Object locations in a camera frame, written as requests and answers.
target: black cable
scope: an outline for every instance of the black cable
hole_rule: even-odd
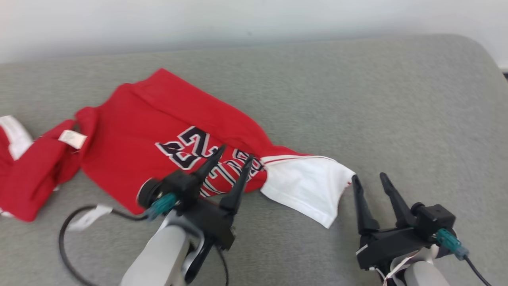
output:
[[[486,286],[491,286],[490,283],[488,283],[485,278],[483,278],[483,276],[479,273],[478,269],[476,269],[476,267],[474,266],[473,262],[471,262],[471,260],[469,259],[469,257],[467,255],[464,255],[464,259],[466,260],[466,262],[469,264],[469,266],[471,267],[471,269],[473,270],[473,272],[478,276],[478,278],[483,282],[483,284],[485,284]]]
[[[58,249],[60,251],[60,257],[62,259],[63,264],[65,265],[67,270],[72,274],[72,276],[74,276],[74,278],[76,278],[79,282],[81,282],[83,285],[86,285],[86,286],[98,286],[98,285],[93,282],[88,281],[85,277],[81,276],[81,274],[79,274],[79,272],[72,266],[71,262],[69,261],[69,258],[67,257],[66,251],[65,251],[64,236],[65,236],[67,227],[69,226],[69,224],[71,223],[71,221],[74,217],[76,217],[81,212],[93,210],[96,207],[97,207],[97,205],[84,206],[84,207],[81,207],[81,208],[75,210],[74,212],[72,212],[67,217],[67,219],[65,219],[65,221],[63,222],[63,225],[60,229],[60,233],[58,235]],[[132,220],[132,221],[141,221],[141,220],[145,220],[148,218],[147,216],[140,216],[140,217],[131,216],[128,214],[121,213],[115,209],[113,209],[111,211],[111,213],[114,215],[123,217],[125,219]]]
[[[219,253],[220,259],[223,261],[224,264],[224,272],[226,273],[226,284],[225,286],[229,285],[229,271],[228,271],[228,264],[226,263],[226,259],[224,258],[224,254],[222,249],[216,245],[215,248],[217,248],[217,253]]]

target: white tag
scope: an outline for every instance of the white tag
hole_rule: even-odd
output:
[[[88,211],[80,219],[69,224],[68,230],[80,232],[89,227],[94,221],[96,221],[101,216],[111,213],[112,210],[113,210],[112,207],[97,205],[95,209]]]
[[[75,149],[81,149],[85,143],[86,137],[87,136],[73,130],[64,130],[58,141],[67,143]]]

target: gray couch cushion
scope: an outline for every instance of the gray couch cushion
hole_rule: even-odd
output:
[[[0,115],[14,115],[37,137],[159,67],[244,111],[275,144],[357,172],[382,227],[395,217],[381,171],[409,204],[444,205],[484,276],[493,285],[508,280],[508,84],[477,43],[417,36],[7,64],[0,66]],[[350,189],[329,230],[259,192],[244,198],[226,253],[230,285],[378,283],[356,262]],[[35,222],[0,218],[0,285],[76,285],[56,239],[66,216],[87,203],[119,207],[79,173]],[[84,276],[116,285],[159,222],[103,217],[69,234],[69,256]],[[480,284],[453,256],[437,266],[452,285]],[[223,282],[212,253],[192,285]]]

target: white fabric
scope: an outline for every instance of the white fabric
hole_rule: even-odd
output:
[[[323,156],[269,156],[261,162],[268,175],[261,193],[326,228],[332,225],[353,171]]]
[[[0,209],[0,215],[5,217],[14,217],[10,212],[4,212],[2,209]]]
[[[4,130],[9,139],[9,153],[16,161],[34,143],[30,134],[25,130],[13,116],[0,117],[0,127]]]

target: jersey lettering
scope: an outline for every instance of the jersey lettering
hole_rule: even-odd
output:
[[[173,163],[183,170],[192,169],[199,159],[210,157],[213,152],[218,149],[217,146],[211,146],[208,148],[210,134],[197,128],[196,126],[187,128],[185,131],[180,133],[177,138],[179,141],[169,141],[164,144],[157,142],[155,145],[162,153],[168,156]],[[185,148],[189,148],[191,146],[192,151],[190,153],[188,153],[188,151],[186,152]],[[232,174],[236,174],[237,176],[240,175],[242,166],[245,164],[247,158],[249,158],[249,154],[238,149],[234,149],[231,157],[233,158],[232,160],[227,160],[213,168],[201,187],[201,196],[207,197],[213,195],[214,193],[223,193],[217,190],[211,182],[213,179],[216,179],[217,176],[224,178],[224,180],[229,182],[231,186],[235,184],[236,179]],[[249,172],[248,181],[262,170],[263,165],[261,162],[259,162],[258,159],[254,159]]]

